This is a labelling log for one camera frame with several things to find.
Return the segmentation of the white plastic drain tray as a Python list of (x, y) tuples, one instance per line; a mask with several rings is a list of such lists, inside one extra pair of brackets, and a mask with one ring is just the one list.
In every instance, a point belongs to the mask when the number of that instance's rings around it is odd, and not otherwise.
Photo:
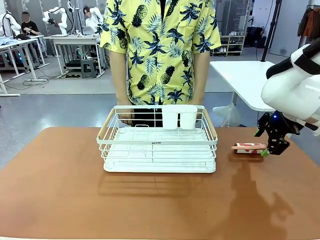
[(111, 158), (103, 158), (103, 168), (107, 172), (128, 173), (213, 173), (216, 170), (215, 158), (209, 162), (183, 163), (183, 162), (122, 162)]

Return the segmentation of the hanging brown clothes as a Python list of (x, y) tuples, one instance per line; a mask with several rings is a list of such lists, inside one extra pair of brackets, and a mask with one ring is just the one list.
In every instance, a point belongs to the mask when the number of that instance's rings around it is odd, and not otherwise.
[(307, 37), (315, 40), (320, 37), (320, 5), (309, 5), (299, 24), (297, 30), (298, 37)]

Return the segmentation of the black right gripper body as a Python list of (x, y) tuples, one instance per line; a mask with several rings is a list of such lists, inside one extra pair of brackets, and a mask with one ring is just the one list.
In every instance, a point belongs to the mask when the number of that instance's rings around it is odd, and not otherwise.
[(277, 133), (280, 136), (287, 134), (300, 135), (300, 124), (286, 118), (280, 111), (272, 113), (268, 117), (266, 125), (270, 133)]

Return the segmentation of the white lab desk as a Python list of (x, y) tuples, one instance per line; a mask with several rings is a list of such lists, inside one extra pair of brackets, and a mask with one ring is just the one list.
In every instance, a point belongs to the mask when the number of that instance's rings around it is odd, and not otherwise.
[(109, 55), (99, 47), (98, 35), (62, 35), (47, 36), (51, 40), (60, 68), (61, 76), (71, 77), (70, 71), (81, 71), (81, 59), (93, 59), (97, 70), (96, 78), (100, 78), (109, 67)]
[[(12, 52), (14, 50), (18, 50), (21, 51), (21, 53), (23, 54), (23, 49), (26, 53), (26, 57), (27, 57), (27, 64), (28, 66), (26, 66), (25, 68), (27, 70), (31, 70), (32, 73), (32, 78), (27, 79), (27, 82), (39, 82), (39, 83), (45, 83), (48, 80), (47, 79), (41, 79), (41, 78), (37, 78), (36, 73), (35, 73), (35, 69), (33, 66), (33, 60), (29, 51), (29, 47), (28, 45), (30, 45), (31, 47), (33, 46), (32, 43), (35, 42), (37, 44), (37, 48), (39, 51), (39, 55), (42, 61), (42, 65), (39, 65), (38, 68), (43, 68), (47, 65), (49, 65), (49, 63), (45, 63), (44, 60), (44, 54), (42, 52), (42, 47), (40, 44), (40, 38), (43, 38), (43, 35), (38, 35), (38, 36), (31, 36), (30, 39), (26, 39), (26, 40), (15, 40), (13, 43), (10, 44), (3, 44), (0, 45), (0, 55), (5, 54), (5, 53), (9, 53), (10, 57), (13, 59), (13, 66), (15, 71), (17, 72), (17, 78), (20, 77), (22, 74), (18, 73), (18, 69), (16, 67), (16, 62), (15, 59), (13, 58)], [(2, 76), (0, 74), (0, 97), (20, 97), (21, 95), (19, 93), (8, 93), (7, 89), (6, 89), (6, 83), (9, 82), (9, 80), (3, 81)]]

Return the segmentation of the white shoe shelf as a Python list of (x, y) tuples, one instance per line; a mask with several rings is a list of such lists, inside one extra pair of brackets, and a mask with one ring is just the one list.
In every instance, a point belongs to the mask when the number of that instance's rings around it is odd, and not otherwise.
[(221, 35), (221, 46), (210, 51), (210, 56), (240, 56), (243, 51), (245, 35)]

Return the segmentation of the seated person in black shirt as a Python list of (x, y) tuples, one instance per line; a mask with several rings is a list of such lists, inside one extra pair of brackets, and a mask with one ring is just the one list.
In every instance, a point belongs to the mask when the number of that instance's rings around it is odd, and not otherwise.
[(21, 13), (21, 30), (28, 36), (39, 36), (41, 33), (35, 22), (31, 21), (30, 14), (27, 11)]

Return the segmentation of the person's left hand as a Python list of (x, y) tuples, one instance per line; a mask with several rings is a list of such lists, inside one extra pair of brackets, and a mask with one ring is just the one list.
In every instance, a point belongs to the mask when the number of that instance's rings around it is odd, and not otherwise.
[[(203, 106), (204, 100), (203, 99), (195, 100), (192, 104), (195, 106)], [(199, 121), (202, 119), (202, 113), (203, 113), (203, 110), (201, 108), (197, 108), (196, 121)]]

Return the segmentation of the black bag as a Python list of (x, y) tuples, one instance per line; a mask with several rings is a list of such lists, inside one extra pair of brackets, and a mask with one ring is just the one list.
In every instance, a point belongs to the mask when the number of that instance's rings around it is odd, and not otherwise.
[(264, 27), (249, 26), (246, 29), (246, 36), (244, 39), (244, 48), (258, 48), (263, 49), (265, 47), (265, 42), (267, 37), (264, 36)]

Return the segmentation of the white side table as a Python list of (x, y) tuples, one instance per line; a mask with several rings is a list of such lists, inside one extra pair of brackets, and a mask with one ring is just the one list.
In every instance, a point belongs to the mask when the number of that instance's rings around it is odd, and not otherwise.
[(223, 117), (222, 126), (237, 127), (241, 115), (236, 108), (237, 98), (241, 98), (252, 110), (274, 112), (261, 98), (262, 88), (267, 81), (266, 72), (274, 64), (270, 61), (211, 61), (211, 67), (232, 89), (232, 100), (227, 106), (217, 106), (212, 111)]

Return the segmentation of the person in white shirt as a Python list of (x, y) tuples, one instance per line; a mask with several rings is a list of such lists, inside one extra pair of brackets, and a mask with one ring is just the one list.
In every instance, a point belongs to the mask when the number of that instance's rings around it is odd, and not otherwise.
[(83, 14), (86, 16), (85, 24), (87, 27), (90, 27), (95, 32), (95, 28), (98, 26), (98, 18), (95, 13), (91, 13), (91, 9), (88, 6), (83, 8)]

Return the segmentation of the grey plastic stool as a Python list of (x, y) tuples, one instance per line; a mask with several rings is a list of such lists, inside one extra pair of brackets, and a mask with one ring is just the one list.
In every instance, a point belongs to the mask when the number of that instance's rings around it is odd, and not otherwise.
[(85, 78), (96, 78), (97, 77), (97, 68), (94, 63), (94, 59), (81, 59), (80, 60), (81, 66), (81, 77)]

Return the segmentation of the white plastic utensil holder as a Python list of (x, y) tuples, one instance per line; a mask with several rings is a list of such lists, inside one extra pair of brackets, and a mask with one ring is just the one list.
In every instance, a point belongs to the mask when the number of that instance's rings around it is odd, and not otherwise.
[(162, 106), (162, 126), (166, 130), (183, 130), (195, 128), (198, 109), (191, 104), (168, 104)]

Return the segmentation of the person in yellow pineapple shirt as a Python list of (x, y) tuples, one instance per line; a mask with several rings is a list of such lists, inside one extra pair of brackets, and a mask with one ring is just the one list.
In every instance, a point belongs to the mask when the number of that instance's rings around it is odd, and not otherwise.
[[(193, 105), (194, 54), (221, 46), (214, 0), (106, 0), (102, 28), (101, 47), (125, 54), (132, 106), (160, 114), (162, 105)], [(134, 109), (133, 127), (150, 112)]]

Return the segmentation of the black tripod stand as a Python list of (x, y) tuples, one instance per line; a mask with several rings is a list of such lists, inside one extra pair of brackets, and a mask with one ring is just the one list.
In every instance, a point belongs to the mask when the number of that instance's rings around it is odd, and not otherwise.
[(266, 38), (263, 54), (262, 54), (262, 57), (261, 57), (261, 60), (260, 60), (261, 62), (265, 62), (266, 61), (266, 56), (267, 56), (267, 53), (268, 53), (268, 49), (270, 48), (271, 38), (273, 36), (274, 30), (276, 28), (275, 25), (276, 25), (277, 19), (279, 17), (281, 4), (282, 4), (282, 0), (275, 0), (274, 12), (273, 12), (272, 20), (270, 22), (270, 29), (268, 31), (268, 36)]

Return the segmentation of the person's right forearm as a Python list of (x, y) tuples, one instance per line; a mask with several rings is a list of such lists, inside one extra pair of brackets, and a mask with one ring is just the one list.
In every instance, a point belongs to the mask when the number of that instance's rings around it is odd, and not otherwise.
[(111, 51), (109, 58), (117, 104), (122, 106), (131, 105), (127, 93), (126, 55)]

